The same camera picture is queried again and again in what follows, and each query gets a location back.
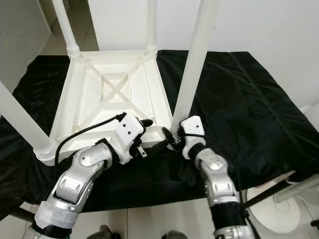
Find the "black wire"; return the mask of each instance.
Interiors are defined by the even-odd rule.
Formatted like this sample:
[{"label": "black wire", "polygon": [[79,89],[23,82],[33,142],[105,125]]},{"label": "black wire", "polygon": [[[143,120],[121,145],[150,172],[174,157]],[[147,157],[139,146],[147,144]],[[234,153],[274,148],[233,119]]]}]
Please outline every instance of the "black wire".
[{"label": "black wire", "polygon": [[[238,173],[238,170],[237,170],[237,178],[238,178],[238,183],[241,184],[240,175]],[[241,205],[244,205],[243,195],[242,195],[241,191],[239,191],[239,199],[240,199]],[[248,211],[246,211],[246,219],[247,219],[247,221],[248,221],[248,223],[253,231],[255,239],[261,239],[261,237],[259,236],[259,233],[257,232],[257,229],[255,228],[255,226],[253,225],[253,223],[251,222],[251,220],[249,218]]]},{"label": "black wire", "polygon": [[93,129],[93,128],[97,128],[97,127],[99,127],[99,126],[102,126],[102,125],[104,125],[104,124],[106,124],[106,123],[109,123],[109,122],[111,122],[111,121],[113,121],[113,120],[119,120],[119,121],[120,121],[120,120],[122,120],[122,118],[123,118],[125,115],[126,115],[126,113],[122,113],[122,114],[120,114],[120,115],[116,115],[116,116],[114,116],[114,117],[112,117],[112,118],[110,118],[110,119],[107,119],[107,120],[103,121],[103,122],[97,123],[97,124],[95,124],[95,125],[93,125],[93,126],[87,127],[87,128],[85,128],[85,129],[83,129],[83,130],[81,130],[81,131],[79,131],[79,132],[76,132],[75,134],[73,134],[73,135],[67,137],[65,140],[63,140],[63,141],[59,144],[59,146],[58,146],[58,148],[57,148],[57,150],[56,150],[56,152],[55,152],[55,158],[54,158],[54,179],[57,180],[57,176],[58,176],[58,167],[57,167],[57,166],[58,166],[58,164],[59,164],[59,154],[60,154],[60,150],[61,150],[62,146],[63,146],[67,141],[69,141],[70,139],[73,139],[74,137],[76,137],[76,136],[78,136],[78,135],[80,135],[80,134],[82,134],[82,133],[84,133],[84,132],[86,132],[86,131],[89,131],[89,130],[91,130],[91,129]]},{"label": "black wire", "polygon": [[200,137],[200,138],[205,138],[204,135],[200,134],[194,134],[194,133],[181,133],[180,136],[192,136],[192,137]]}]

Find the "black fabric sheet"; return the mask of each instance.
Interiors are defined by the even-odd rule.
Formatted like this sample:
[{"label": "black fabric sheet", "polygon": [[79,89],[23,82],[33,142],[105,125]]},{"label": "black fabric sheet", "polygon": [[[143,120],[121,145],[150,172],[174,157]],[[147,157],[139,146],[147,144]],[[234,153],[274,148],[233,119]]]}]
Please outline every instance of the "black fabric sheet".
[{"label": "black fabric sheet", "polygon": [[[186,51],[158,52],[158,66],[173,112]],[[66,56],[38,56],[13,95],[49,134],[69,65]],[[207,145],[229,162],[238,190],[296,170],[319,172],[319,134],[269,73],[247,52],[207,54],[191,115],[202,118]],[[115,164],[95,182],[85,212],[142,207],[204,197],[191,160],[160,145],[143,160]],[[67,168],[70,159],[60,165]],[[23,201],[38,204],[53,170],[5,119],[0,120],[0,220]]]}]

